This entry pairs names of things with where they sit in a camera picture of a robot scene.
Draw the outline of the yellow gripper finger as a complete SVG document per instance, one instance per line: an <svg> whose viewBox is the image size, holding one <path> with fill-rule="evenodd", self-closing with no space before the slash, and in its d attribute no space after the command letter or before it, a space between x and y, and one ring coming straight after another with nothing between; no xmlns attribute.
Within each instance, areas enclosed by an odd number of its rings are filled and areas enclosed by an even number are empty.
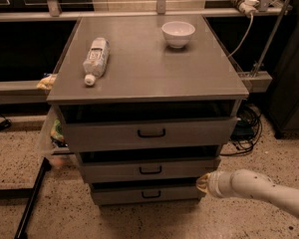
<svg viewBox="0 0 299 239"><path fill-rule="evenodd" d="M209 173L206 173L205 175L201 176L196 180L196 187L198 190L200 190L203 193L208 192L208 180L209 180Z"/></svg>

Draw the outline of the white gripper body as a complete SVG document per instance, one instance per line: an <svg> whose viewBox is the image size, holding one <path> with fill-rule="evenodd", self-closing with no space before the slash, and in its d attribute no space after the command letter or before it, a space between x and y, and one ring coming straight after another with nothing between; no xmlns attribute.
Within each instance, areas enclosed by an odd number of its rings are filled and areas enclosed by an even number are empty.
<svg viewBox="0 0 299 239"><path fill-rule="evenodd" d="M231 173L224 171L211 172L208 178L207 188L214 197L232 197Z"/></svg>

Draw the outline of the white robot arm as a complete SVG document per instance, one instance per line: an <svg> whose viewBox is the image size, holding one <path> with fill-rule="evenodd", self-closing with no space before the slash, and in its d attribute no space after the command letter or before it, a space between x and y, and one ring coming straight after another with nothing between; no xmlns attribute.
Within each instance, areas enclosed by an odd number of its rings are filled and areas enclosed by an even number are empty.
<svg viewBox="0 0 299 239"><path fill-rule="evenodd" d="M198 190L215 198L268 202L299 219L299 189L276 184L267 175L247 170L213 171L196 181Z"/></svg>

